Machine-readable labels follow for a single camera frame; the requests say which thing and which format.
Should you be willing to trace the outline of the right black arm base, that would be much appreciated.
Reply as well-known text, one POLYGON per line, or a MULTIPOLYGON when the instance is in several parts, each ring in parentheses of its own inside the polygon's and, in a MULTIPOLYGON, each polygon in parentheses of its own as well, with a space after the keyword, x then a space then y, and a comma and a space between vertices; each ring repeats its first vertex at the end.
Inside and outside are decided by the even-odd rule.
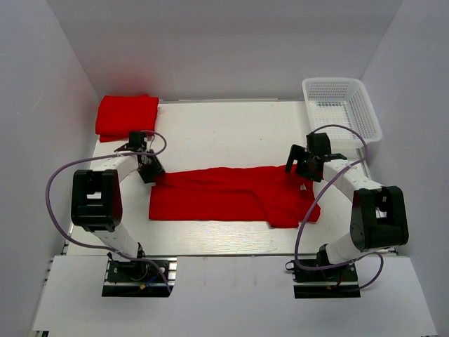
POLYGON ((331 265, 326 246, 323 245, 314 258, 294 260, 285 264, 293 275, 295 299, 360 298, 358 275, 353 264, 336 267, 331 265))

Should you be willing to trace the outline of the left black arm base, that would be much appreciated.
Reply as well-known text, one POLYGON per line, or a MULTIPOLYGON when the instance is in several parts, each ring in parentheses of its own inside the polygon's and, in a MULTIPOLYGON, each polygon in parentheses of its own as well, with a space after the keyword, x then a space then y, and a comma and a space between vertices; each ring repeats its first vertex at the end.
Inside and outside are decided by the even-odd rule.
POLYGON ((105 298, 168 298, 175 285, 177 258, 156 258, 151 263, 109 260, 102 287, 105 298))

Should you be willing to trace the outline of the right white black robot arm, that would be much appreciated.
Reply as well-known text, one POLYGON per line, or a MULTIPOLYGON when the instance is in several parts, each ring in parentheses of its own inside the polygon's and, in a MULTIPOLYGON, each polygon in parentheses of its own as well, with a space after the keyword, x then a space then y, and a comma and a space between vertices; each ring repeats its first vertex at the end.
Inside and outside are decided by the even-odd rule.
POLYGON ((366 177, 355 163, 332 151, 326 133, 311 132, 306 140, 305 147, 291 146, 285 171, 336 187, 351 202, 351 218, 348 234, 323 245, 313 266, 302 264, 298 258, 296 266, 318 271, 322 278, 332 280, 341 273, 342 266, 381 249, 407 244, 409 231, 402 190, 366 177))

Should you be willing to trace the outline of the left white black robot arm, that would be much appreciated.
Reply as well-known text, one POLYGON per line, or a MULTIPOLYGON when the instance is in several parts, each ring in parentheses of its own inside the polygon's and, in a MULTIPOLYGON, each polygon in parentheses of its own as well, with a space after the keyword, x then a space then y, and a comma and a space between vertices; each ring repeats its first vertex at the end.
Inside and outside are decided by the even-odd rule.
POLYGON ((123 224, 120 184, 132 173, 138 173, 144 184, 154 184, 165 173, 157 152, 151 146, 156 131, 131 131, 128 142, 102 163, 73 175, 71 219, 75 226, 96 236, 114 255, 126 260, 124 272, 134 280, 147 275, 148 262, 144 249, 131 237, 123 224))

